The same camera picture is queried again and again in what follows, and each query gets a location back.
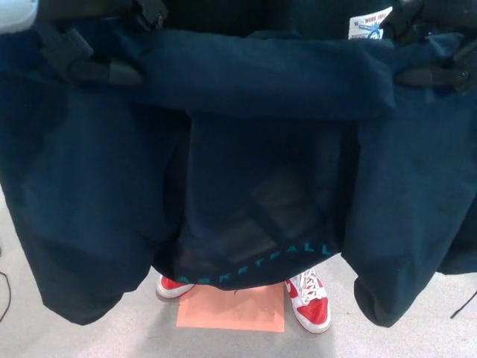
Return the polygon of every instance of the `dark blue fabric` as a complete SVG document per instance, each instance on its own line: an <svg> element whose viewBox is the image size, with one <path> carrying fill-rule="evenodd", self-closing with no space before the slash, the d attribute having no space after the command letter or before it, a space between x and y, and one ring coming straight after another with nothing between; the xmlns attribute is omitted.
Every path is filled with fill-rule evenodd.
<svg viewBox="0 0 477 358"><path fill-rule="evenodd" d="M32 34L0 39L0 181L64 318L102 317L151 266L241 289L341 253L363 313L391 326L436 271L477 271L477 93L393 83L458 35L396 48L79 29L148 82L75 88Z"/></svg>

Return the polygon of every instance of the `shoelace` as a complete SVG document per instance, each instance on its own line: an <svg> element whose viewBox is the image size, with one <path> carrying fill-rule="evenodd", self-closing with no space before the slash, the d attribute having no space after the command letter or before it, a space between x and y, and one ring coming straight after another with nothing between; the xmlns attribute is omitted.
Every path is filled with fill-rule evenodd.
<svg viewBox="0 0 477 358"><path fill-rule="evenodd" d="M469 300L461 308L459 308L457 311L455 311L454 314L450 316L450 318L454 319L456 317L456 315L458 315L471 302L471 300L473 300L476 296L477 296L477 291L476 291L476 293L473 294L473 296L471 298L469 298Z"/></svg>
<svg viewBox="0 0 477 358"><path fill-rule="evenodd" d="M313 268L306 270L300 275L300 282L297 288L305 304L309 304L314 299L319 300L325 297L324 289L320 287L318 276Z"/></svg>

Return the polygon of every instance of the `white tag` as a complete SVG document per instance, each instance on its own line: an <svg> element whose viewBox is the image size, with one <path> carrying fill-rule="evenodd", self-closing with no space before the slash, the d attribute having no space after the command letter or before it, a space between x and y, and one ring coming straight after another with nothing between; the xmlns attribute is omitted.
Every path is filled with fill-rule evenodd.
<svg viewBox="0 0 477 358"><path fill-rule="evenodd" d="M382 20L393 10L392 7L370 13L363 16L355 16L350 19L350 32L348 39L375 39L382 38L382 30L379 28Z"/></svg>

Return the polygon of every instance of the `red sneaker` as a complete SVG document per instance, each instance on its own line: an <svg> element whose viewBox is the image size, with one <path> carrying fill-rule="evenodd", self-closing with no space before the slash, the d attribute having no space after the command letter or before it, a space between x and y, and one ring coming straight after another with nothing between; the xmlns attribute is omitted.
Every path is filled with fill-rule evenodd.
<svg viewBox="0 0 477 358"><path fill-rule="evenodd" d="M291 307L303 328L311 333L323 333L331 324L329 302L316 271L311 268L285 281Z"/></svg>
<svg viewBox="0 0 477 358"><path fill-rule="evenodd" d="M162 298L177 298L190 291L194 285L175 282L162 275L159 276L156 285L156 293Z"/></svg>

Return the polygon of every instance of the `black cable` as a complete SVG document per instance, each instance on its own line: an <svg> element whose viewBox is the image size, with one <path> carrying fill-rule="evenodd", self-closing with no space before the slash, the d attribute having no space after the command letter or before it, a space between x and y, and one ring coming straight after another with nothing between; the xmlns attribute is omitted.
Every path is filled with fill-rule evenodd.
<svg viewBox="0 0 477 358"><path fill-rule="evenodd" d="M8 304L7 304L7 308L5 308L5 311L0 316L0 323L1 323L3 321L3 318L5 318L5 316L7 315L8 310L10 309L10 305L12 304L12 288L10 287L10 281L8 280L7 274L4 274L3 272L0 271L0 275L5 277L5 281L7 282L7 288L8 288Z"/></svg>
<svg viewBox="0 0 477 358"><path fill-rule="evenodd" d="M455 311L454 314L450 316L450 318L453 319L454 317L456 317L456 315L458 315L466 307L466 305L468 305L471 302L471 300L473 300L476 296L477 296L477 291L476 293L473 294L471 298L469 298L469 300L461 308Z"/></svg>

